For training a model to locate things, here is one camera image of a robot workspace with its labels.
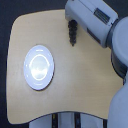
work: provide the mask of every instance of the round plate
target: round plate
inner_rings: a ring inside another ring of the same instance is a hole
[[[54,61],[50,51],[37,45],[30,49],[24,61],[24,76],[30,87],[44,89],[50,83],[54,72]]]

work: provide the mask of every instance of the white robot body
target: white robot body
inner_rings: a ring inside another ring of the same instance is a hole
[[[80,24],[103,48],[111,48],[112,64],[124,79],[124,87],[111,101],[107,128],[128,128],[128,17],[118,20],[117,13],[102,0],[68,0],[65,16]]]
[[[69,0],[65,6],[67,20],[76,20],[103,48],[118,19],[117,13],[102,0]]]

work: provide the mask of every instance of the black floor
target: black floor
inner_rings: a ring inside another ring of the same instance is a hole
[[[6,64],[11,27],[14,20],[27,13],[64,9],[67,0],[0,0],[0,128],[28,128],[11,125],[6,112]],[[128,0],[105,0],[120,17],[128,15]]]

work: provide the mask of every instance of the white plate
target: white plate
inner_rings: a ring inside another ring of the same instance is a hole
[[[30,87],[44,89],[50,83],[53,72],[53,57],[46,47],[37,45],[29,50],[24,61],[24,76]]]

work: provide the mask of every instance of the wooden table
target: wooden table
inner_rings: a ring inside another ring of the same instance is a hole
[[[31,89],[24,78],[27,52],[44,45],[52,53],[55,73],[42,91]],[[7,114],[12,124],[40,116],[77,111],[108,117],[109,105],[122,79],[111,65],[111,51],[102,49],[82,28],[77,44],[69,43],[64,10],[38,12],[19,17],[13,24],[7,62]]]

